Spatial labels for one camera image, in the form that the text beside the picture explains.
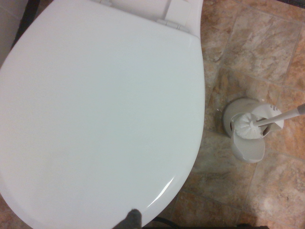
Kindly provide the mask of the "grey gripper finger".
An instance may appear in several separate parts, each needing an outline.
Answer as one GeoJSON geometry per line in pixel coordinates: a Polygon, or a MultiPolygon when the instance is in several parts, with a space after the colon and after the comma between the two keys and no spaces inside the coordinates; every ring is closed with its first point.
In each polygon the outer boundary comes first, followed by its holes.
{"type": "Polygon", "coordinates": [[[142,228],[142,214],[137,209],[132,209],[125,219],[119,222],[116,229],[141,229],[142,228]]]}

